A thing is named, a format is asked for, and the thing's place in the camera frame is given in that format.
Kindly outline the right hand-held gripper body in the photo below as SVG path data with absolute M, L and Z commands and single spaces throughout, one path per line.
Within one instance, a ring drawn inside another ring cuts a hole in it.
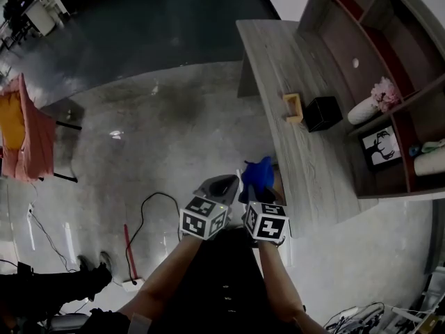
M 285 229 L 289 225 L 286 206 L 270 187 L 257 195 L 249 185 L 241 192 L 238 200 L 245 205 L 241 219 L 248 234 L 255 241 L 284 241 Z

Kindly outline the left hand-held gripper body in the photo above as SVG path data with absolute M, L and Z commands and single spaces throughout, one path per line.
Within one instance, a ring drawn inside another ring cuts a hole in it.
M 185 208 L 180 209 L 179 231 L 199 239 L 214 237 L 227 225 L 238 186 L 237 175 L 203 181 Z

